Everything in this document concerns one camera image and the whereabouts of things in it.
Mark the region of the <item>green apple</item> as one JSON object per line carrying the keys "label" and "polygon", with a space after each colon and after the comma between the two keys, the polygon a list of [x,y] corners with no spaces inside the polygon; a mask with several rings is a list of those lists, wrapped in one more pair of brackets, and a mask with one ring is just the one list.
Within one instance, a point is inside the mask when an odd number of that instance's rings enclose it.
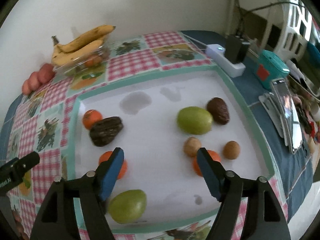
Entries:
{"label": "green apple", "polygon": [[185,133],[202,135],[212,129],[213,117],[203,108],[190,106],[179,111],[176,121]]}
{"label": "green apple", "polygon": [[128,190],[115,196],[107,212],[119,224],[129,224],[139,219],[146,210],[147,196],[142,190]]}

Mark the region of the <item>brown kiwi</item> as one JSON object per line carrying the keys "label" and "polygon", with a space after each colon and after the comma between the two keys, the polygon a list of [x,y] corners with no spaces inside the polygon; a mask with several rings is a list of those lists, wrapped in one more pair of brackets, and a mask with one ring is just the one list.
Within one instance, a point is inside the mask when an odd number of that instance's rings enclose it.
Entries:
{"label": "brown kiwi", "polygon": [[240,155],[240,145],[236,141],[229,141],[223,148],[223,156],[229,160],[234,160]]}
{"label": "brown kiwi", "polygon": [[197,151],[202,147],[202,144],[199,139],[196,137],[189,137],[183,145],[183,152],[188,157],[195,157],[197,155]]}

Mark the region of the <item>orange tangerine back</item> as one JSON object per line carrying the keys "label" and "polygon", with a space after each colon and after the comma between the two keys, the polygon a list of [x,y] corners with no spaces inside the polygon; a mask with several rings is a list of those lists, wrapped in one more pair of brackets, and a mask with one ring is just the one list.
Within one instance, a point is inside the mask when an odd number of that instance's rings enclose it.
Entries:
{"label": "orange tangerine back", "polygon": [[95,110],[95,109],[90,109],[86,111],[82,117],[82,124],[84,125],[85,129],[90,130],[92,126],[103,119],[103,115]]}

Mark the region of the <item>dark avocado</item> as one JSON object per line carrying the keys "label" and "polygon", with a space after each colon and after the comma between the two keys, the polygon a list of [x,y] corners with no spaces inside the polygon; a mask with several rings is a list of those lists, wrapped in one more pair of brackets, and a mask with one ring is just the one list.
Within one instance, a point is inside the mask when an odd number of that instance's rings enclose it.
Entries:
{"label": "dark avocado", "polygon": [[230,120],[228,107],[221,98],[215,97],[208,101],[206,110],[218,124],[226,125]]}
{"label": "dark avocado", "polygon": [[103,147],[110,144],[124,125],[118,116],[104,118],[96,122],[89,130],[89,137],[97,147]]}

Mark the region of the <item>dark avocado top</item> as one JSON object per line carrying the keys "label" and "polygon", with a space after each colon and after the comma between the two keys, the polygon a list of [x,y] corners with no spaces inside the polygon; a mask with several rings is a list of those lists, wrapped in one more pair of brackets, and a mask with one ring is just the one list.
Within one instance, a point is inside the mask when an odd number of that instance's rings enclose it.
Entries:
{"label": "dark avocado top", "polygon": [[215,97],[208,101],[206,110],[218,124],[226,125],[230,120],[228,107],[221,98]]}

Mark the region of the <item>pink checkered fruit tablecloth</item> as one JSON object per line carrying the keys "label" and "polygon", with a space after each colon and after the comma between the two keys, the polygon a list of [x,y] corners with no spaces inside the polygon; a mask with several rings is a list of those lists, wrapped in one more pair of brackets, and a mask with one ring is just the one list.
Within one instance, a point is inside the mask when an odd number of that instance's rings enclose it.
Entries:
{"label": "pink checkered fruit tablecloth", "polygon": [[[154,71],[206,65],[218,66],[179,32],[156,33],[110,45],[110,57],[99,66],[74,76],[57,75],[29,96],[20,95],[10,105],[1,131],[1,159],[22,157],[31,151],[40,163],[23,184],[9,193],[11,207],[18,212],[26,234],[31,229],[55,177],[68,178],[67,144],[70,114],[78,96],[110,83]],[[272,157],[274,176],[268,178],[283,211],[287,204],[279,188],[279,174]],[[116,234],[118,239],[203,239],[213,220],[156,233]]]}

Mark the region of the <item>left red apple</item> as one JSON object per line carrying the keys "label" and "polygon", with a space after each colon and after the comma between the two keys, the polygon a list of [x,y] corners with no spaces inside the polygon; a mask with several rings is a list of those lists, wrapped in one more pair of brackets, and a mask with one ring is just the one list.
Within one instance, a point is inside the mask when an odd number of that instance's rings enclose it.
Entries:
{"label": "left red apple", "polygon": [[32,92],[31,88],[29,87],[29,80],[25,80],[22,85],[22,93],[28,96]]}

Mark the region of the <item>middle red apple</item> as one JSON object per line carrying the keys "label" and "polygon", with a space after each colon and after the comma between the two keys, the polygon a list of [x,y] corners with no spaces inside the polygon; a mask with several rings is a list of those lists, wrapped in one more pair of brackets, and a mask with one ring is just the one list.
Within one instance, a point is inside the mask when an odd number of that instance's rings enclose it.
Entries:
{"label": "middle red apple", "polygon": [[31,91],[36,91],[41,86],[41,83],[38,78],[39,72],[32,72],[28,79],[28,85]]}

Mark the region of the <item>white phone stand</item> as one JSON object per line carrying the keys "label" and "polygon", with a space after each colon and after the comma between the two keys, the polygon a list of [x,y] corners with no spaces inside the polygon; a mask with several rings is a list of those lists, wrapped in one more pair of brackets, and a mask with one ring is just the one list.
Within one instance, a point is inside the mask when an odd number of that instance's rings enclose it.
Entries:
{"label": "white phone stand", "polygon": [[270,119],[272,120],[279,136],[284,139],[285,145],[287,145],[286,133],[283,120],[281,118],[280,110],[278,109],[274,96],[272,93],[264,93],[260,95],[259,101],[264,107],[265,111],[267,111]]}

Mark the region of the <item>lower yellow banana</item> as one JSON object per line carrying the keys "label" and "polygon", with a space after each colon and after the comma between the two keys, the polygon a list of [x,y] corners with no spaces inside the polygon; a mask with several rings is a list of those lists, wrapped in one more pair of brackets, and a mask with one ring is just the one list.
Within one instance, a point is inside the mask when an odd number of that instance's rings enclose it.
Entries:
{"label": "lower yellow banana", "polygon": [[54,51],[52,54],[52,64],[55,66],[63,66],[69,64],[74,60],[77,60],[83,56],[88,56],[92,52],[95,52],[103,45],[102,40],[95,40],[85,45],[84,47],[74,52],[66,53],[62,50],[62,45],[59,43],[54,44]]}

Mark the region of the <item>yellow banana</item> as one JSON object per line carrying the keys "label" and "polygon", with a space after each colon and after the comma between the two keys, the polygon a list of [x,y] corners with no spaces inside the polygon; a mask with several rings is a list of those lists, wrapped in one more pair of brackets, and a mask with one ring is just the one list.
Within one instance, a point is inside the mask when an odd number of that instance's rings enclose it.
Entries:
{"label": "yellow banana", "polygon": [[59,48],[62,52],[71,53],[81,49],[93,41],[103,41],[115,29],[116,26],[113,25],[101,25],[81,34],[68,44],[60,44],[55,36],[52,36],[52,39],[54,46]]}
{"label": "yellow banana", "polygon": [[54,51],[52,54],[52,64],[55,66],[63,66],[69,64],[74,60],[77,60],[83,56],[88,56],[92,52],[95,52],[103,45],[102,40],[95,40],[85,45],[84,47],[74,52],[66,53],[62,50],[62,45],[59,43],[54,44]]}

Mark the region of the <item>clear plastic fruit container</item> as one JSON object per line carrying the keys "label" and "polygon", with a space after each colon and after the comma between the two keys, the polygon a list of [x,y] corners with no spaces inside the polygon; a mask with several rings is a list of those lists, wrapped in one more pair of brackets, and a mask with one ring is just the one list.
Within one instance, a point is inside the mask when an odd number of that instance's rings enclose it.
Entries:
{"label": "clear plastic fruit container", "polygon": [[92,56],[92,55],[99,55],[103,58],[102,62],[105,62],[108,60],[110,55],[110,50],[107,47],[106,44],[107,37],[103,40],[103,45],[97,49],[95,52],[92,52],[88,56],[83,56],[77,60],[74,60],[73,62],[70,62],[69,64],[65,64],[63,66],[54,66],[53,71],[57,75],[64,75],[64,76],[74,76],[75,74],[78,74],[79,72],[87,69],[84,65],[86,60]]}

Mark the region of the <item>tangerine inside container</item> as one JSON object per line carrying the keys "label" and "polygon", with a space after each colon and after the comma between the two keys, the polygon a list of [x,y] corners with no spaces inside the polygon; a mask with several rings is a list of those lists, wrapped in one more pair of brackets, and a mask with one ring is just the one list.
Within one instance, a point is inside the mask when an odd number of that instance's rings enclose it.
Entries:
{"label": "tangerine inside container", "polygon": [[102,62],[103,58],[99,55],[90,56],[84,63],[86,68],[94,67]]}

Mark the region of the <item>smartphone on stand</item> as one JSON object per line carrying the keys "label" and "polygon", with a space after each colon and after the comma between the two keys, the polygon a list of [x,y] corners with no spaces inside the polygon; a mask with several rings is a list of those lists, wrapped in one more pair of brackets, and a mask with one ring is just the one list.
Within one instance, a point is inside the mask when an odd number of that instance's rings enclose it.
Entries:
{"label": "smartphone on stand", "polygon": [[274,79],[270,86],[280,109],[287,146],[292,154],[296,154],[302,146],[303,135],[292,95],[284,79]]}

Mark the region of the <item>white tray teal rim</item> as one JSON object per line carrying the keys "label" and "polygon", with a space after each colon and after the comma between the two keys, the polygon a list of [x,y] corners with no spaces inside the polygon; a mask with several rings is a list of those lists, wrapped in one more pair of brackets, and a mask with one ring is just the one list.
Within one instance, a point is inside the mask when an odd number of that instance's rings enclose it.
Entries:
{"label": "white tray teal rim", "polygon": [[[224,126],[212,124],[208,133],[199,136],[202,146],[220,153],[227,142],[236,141],[240,155],[235,160],[223,159],[225,169],[242,178],[273,177],[267,141],[244,98],[218,66],[148,72],[76,98],[69,122],[68,178],[95,170],[104,152],[119,147],[128,171],[116,182],[112,197],[135,189],[147,196],[146,210],[136,222],[121,225],[107,218],[113,233],[150,234],[213,220],[220,204],[183,153],[189,134],[178,127],[176,118],[181,109],[203,108],[214,97],[225,101],[230,121]],[[122,120],[123,129],[107,146],[94,146],[82,124],[82,116],[89,109]]]}

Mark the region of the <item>teal plastic box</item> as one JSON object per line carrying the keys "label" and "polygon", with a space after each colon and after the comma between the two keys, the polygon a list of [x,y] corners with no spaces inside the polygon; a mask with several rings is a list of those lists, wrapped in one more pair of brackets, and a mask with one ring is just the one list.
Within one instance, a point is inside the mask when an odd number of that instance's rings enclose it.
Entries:
{"label": "teal plastic box", "polygon": [[272,80],[285,78],[289,73],[288,66],[277,54],[269,50],[260,53],[254,74],[265,89],[270,90]]}

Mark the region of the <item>upper yellow banana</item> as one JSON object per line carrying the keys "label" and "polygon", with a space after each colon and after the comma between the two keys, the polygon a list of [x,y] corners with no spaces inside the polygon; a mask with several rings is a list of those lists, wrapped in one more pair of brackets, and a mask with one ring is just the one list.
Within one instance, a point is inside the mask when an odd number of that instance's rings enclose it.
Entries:
{"label": "upper yellow banana", "polygon": [[68,44],[60,44],[55,36],[52,36],[52,39],[54,46],[59,48],[62,52],[71,53],[81,49],[93,41],[103,41],[115,29],[116,26],[113,25],[101,25],[81,34]]}

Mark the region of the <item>black power adapter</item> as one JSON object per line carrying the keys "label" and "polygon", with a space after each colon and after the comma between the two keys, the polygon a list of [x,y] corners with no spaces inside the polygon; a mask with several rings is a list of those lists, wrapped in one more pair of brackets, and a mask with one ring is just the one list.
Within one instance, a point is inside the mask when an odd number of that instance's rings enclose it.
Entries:
{"label": "black power adapter", "polygon": [[236,35],[229,35],[226,41],[224,56],[232,64],[242,63],[249,46],[250,42],[247,39]]}

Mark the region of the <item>white power strip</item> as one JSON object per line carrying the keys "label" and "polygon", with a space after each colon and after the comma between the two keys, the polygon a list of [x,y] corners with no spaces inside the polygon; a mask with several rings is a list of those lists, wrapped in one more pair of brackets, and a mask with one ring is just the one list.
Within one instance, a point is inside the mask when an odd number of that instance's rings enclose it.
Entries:
{"label": "white power strip", "polygon": [[217,63],[231,78],[242,76],[246,67],[243,63],[231,63],[225,58],[225,48],[219,44],[209,44],[205,54]]}

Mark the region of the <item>white plastic chair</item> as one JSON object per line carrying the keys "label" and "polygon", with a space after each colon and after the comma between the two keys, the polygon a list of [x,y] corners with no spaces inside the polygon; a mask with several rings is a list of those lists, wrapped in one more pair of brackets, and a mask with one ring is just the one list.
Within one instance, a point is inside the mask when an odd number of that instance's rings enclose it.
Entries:
{"label": "white plastic chair", "polygon": [[312,15],[301,0],[279,0],[267,9],[267,24],[261,41],[260,50],[266,48],[272,26],[279,19],[281,31],[273,52],[284,62],[290,59],[300,60],[310,41]]}

